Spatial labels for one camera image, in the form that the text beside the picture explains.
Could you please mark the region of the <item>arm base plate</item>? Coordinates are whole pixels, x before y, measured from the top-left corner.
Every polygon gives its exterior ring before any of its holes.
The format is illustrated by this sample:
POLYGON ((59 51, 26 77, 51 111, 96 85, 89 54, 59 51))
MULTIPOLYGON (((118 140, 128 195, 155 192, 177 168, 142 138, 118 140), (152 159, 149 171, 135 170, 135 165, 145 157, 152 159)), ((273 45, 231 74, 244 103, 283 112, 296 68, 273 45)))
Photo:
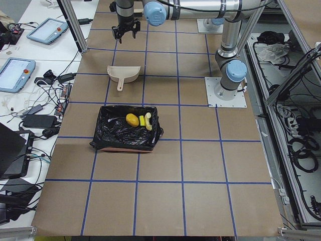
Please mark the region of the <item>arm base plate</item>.
POLYGON ((246 108, 246 99, 242 84, 237 90, 225 90, 221 86, 221 77, 205 77, 208 107, 246 108))
POLYGON ((221 35, 225 19, 197 19, 199 34, 221 35))

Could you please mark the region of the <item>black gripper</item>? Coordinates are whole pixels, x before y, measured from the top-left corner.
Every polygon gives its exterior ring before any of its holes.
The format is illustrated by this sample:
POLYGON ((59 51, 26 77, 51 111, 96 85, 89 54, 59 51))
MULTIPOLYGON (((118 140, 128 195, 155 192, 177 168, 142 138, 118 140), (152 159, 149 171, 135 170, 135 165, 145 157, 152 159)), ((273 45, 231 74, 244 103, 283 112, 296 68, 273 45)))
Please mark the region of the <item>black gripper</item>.
POLYGON ((132 31, 132 36, 134 39, 136 39, 137 32, 140 31, 140 21, 137 18, 134 18, 134 16, 130 17, 123 17, 121 15, 118 15, 118 26, 113 26, 113 34, 115 37, 115 40, 117 40, 120 44, 122 43, 122 36, 126 32, 132 31))

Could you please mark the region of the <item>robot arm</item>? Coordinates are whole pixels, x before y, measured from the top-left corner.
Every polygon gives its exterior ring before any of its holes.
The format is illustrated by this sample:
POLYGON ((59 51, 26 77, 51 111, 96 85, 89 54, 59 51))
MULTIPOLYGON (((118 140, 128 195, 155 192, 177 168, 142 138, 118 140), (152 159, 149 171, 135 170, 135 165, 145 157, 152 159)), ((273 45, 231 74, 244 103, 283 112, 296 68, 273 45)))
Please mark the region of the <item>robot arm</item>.
POLYGON ((246 65, 236 59, 240 48, 238 38, 241 24, 256 10, 265 7, 265 1, 142 1, 142 5, 145 19, 154 27, 162 25, 166 20, 224 20, 220 47, 215 54, 222 77, 214 93, 222 100, 232 100, 247 74, 246 65))

